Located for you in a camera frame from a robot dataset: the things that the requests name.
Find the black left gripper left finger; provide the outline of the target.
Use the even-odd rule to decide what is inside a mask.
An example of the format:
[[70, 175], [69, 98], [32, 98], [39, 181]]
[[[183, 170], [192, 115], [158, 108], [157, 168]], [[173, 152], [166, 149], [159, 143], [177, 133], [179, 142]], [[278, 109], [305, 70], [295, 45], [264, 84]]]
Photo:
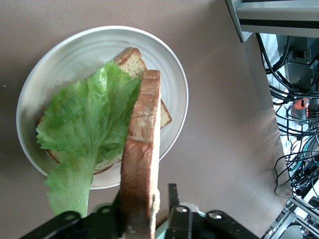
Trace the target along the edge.
[[75, 211], [61, 213], [19, 239], [117, 239], [123, 234], [120, 204], [117, 194], [84, 218]]

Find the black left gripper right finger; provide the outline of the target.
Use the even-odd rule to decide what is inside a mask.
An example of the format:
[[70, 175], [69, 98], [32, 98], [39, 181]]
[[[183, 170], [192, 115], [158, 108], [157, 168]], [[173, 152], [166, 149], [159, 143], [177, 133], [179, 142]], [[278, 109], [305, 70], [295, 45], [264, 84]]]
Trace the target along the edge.
[[168, 184], [169, 216], [165, 239], [259, 239], [221, 210], [201, 216], [179, 201], [177, 185]]

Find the brown bread slice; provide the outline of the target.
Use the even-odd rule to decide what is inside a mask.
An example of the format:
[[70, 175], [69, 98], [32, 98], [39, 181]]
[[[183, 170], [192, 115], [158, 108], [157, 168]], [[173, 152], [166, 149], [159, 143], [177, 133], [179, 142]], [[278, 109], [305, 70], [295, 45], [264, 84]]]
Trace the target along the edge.
[[160, 160], [160, 72], [144, 72], [121, 165], [123, 239], [155, 239]]
[[99, 174], [121, 161], [146, 70], [140, 50], [129, 47], [89, 78], [53, 95], [36, 127], [37, 142], [55, 162], [50, 173], [92, 163]]

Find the green lettuce leaf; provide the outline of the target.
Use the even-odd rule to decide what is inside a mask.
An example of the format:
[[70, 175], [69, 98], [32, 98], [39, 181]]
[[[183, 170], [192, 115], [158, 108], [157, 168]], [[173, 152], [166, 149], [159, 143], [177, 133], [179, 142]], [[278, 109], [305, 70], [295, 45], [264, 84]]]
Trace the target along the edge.
[[86, 216], [97, 164], [122, 154], [141, 80], [108, 62], [55, 94], [36, 127], [42, 149], [58, 153], [45, 185], [55, 215]]

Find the beige plate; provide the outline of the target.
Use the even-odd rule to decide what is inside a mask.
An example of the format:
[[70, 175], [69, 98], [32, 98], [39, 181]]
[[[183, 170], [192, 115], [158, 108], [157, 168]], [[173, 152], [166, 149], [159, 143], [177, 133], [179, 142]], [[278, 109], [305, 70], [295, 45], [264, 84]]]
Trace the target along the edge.
[[56, 162], [36, 142], [36, 125], [52, 96], [66, 85], [86, 79], [128, 47], [141, 51], [147, 68], [159, 70], [161, 98], [172, 122], [160, 131], [160, 156], [177, 140], [188, 108], [188, 85], [175, 53], [160, 39], [128, 26], [103, 26], [77, 33], [49, 50], [27, 77], [17, 104], [16, 129], [20, 145], [43, 175]]

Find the black electronics box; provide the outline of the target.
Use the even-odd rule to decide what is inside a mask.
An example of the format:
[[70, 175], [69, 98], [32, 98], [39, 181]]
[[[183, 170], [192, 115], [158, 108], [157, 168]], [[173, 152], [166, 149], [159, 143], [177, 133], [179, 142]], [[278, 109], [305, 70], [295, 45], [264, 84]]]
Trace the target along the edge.
[[308, 92], [319, 73], [319, 38], [291, 36], [286, 57], [288, 82], [301, 92]]

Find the aluminium frame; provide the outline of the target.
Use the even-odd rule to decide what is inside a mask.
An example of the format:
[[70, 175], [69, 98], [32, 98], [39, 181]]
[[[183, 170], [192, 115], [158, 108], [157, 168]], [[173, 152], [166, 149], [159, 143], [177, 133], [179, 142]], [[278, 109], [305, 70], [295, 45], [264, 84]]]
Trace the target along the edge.
[[319, 198], [291, 198], [262, 239], [319, 239]]

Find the aluminium profile post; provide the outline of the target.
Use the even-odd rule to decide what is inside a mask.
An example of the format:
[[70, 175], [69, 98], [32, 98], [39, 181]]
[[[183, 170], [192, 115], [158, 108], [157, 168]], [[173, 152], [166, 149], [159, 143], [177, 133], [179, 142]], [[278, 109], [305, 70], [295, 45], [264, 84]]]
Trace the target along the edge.
[[319, 38], [319, 0], [225, 0], [241, 42], [254, 33]]

